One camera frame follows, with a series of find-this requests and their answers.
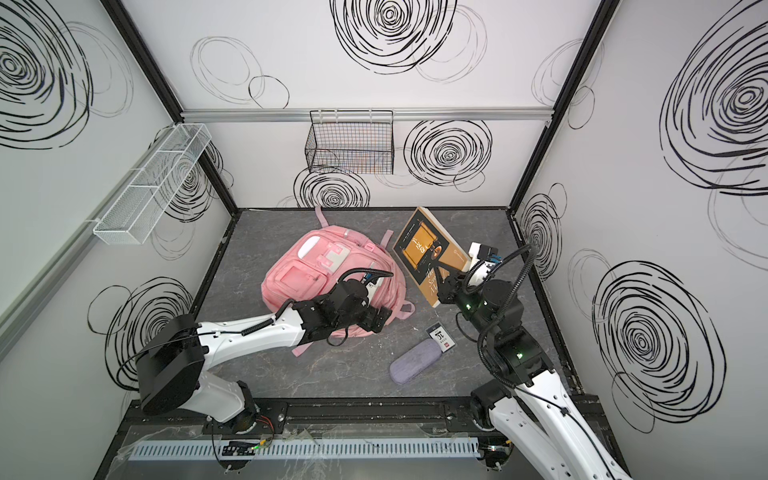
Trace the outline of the brown book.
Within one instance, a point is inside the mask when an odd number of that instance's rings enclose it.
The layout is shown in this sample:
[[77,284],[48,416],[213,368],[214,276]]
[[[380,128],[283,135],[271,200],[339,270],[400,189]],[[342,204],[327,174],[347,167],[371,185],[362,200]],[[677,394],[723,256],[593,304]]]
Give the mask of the brown book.
[[440,287],[455,284],[470,265],[469,255],[425,207],[412,213],[392,251],[431,307],[441,303]]

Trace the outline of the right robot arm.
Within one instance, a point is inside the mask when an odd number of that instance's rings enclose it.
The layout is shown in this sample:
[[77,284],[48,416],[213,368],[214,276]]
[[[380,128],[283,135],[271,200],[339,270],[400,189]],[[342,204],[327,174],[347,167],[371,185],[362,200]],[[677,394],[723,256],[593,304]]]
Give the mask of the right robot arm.
[[522,323],[519,283],[435,270],[438,299],[478,333],[492,381],[471,393],[474,421],[503,434],[545,479],[627,479],[574,403],[554,364]]

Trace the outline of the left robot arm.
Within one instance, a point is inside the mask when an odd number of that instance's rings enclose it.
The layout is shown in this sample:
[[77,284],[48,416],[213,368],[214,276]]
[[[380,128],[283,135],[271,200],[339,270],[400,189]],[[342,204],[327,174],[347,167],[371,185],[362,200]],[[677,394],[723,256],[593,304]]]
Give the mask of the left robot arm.
[[160,416],[187,410],[210,417],[230,433],[246,433],[261,421],[260,409],[245,382],[224,380],[212,373],[213,367],[261,351],[327,340],[354,326],[378,333],[392,314],[371,303],[365,280],[343,279],[313,299],[287,300],[271,315],[227,325],[176,317],[133,360],[141,411]]

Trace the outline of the small black white card box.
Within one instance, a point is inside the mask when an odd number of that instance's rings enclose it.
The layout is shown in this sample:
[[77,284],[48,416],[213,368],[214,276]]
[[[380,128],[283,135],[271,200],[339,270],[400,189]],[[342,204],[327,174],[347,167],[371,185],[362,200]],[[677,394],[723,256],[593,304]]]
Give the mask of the small black white card box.
[[442,353],[451,350],[456,345],[456,342],[440,323],[430,326],[427,329],[427,333],[438,344]]

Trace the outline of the purple glasses case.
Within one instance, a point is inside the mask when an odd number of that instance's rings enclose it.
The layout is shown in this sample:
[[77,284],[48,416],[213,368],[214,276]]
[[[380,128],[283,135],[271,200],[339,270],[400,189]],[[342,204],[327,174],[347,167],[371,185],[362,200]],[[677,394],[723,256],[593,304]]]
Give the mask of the purple glasses case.
[[425,339],[391,363],[390,378],[398,385],[406,384],[433,365],[441,355],[439,344],[433,339]]

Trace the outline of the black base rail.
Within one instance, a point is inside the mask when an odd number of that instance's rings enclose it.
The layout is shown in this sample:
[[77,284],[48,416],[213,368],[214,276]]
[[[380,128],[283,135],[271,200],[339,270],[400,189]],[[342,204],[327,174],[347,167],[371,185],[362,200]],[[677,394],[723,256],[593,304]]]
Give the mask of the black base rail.
[[[470,407],[470,397],[373,397],[373,398],[258,398],[261,415],[267,417],[275,430],[307,425],[342,424],[417,424],[447,432],[479,432],[485,427],[476,420]],[[610,430],[606,415],[597,397],[577,395],[576,406],[596,433]],[[138,400],[131,402],[121,422],[123,425],[169,424],[203,425],[206,417],[187,410],[174,410],[159,416],[147,416]]]

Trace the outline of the aluminium wall rail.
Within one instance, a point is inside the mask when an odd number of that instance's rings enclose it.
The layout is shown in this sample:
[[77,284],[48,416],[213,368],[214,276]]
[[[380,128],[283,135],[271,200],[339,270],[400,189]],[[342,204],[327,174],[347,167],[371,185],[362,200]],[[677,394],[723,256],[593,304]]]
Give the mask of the aluminium wall rail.
[[199,123],[310,122],[310,121],[549,121],[551,107],[395,107],[385,108],[285,108],[197,109],[181,113],[183,120]]

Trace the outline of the clear acrylic wall shelf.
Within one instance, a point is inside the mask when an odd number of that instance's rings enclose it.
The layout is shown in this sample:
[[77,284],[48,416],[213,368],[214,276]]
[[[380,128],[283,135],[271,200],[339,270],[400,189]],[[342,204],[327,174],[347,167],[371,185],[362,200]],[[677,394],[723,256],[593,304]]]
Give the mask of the clear acrylic wall shelf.
[[182,223],[201,218],[212,197],[198,162],[210,142],[210,132],[200,123],[165,129],[93,234],[107,245],[140,245],[165,216]]

